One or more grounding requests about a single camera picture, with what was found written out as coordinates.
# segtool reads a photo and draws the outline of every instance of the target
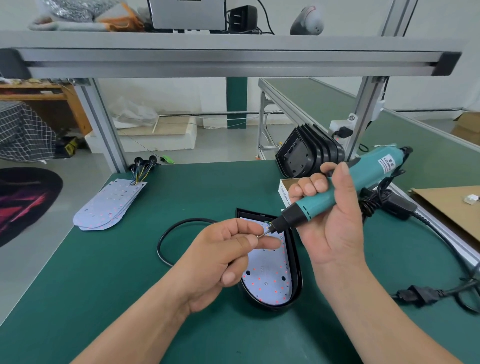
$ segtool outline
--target stacked black housings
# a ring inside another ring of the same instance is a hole
[[[322,163],[342,162],[345,151],[318,126],[305,124],[293,129],[275,157],[285,177],[300,178],[319,172]]]

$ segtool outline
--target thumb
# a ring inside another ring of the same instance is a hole
[[[359,200],[350,170],[345,162],[341,162],[333,172],[332,183],[335,187],[335,202],[342,213],[356,216],[360,213]]]
[[[258,238],[253,235],[236,235],[230,240],[219,242],[221,244],[220,263],[228,264],[231,261],[247,255],[258,244]]]

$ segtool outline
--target electric screwdriver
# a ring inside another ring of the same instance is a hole
[[[403,164],[411,151],[410,147],[382,146],[347,162],[355,190],[359,192],[362,188],[389,177],[396,168]],[[272,225],[268,227],[268,231],[264,235],[295,228],[331,208],[335,204],[332,173],[333,171],[330,171],[326,174],[329,185],[326,192],[318,193],[315,196],[306,196],[291,204],[272,221]]]

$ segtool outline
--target black round rug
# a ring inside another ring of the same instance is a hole
[[[0,169],[0,247],[41,218],[62,186],[60,176],[50,170]]]

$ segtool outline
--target silver device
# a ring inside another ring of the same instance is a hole
[[[224,0],[147,0],[155,29],[225,30]]]

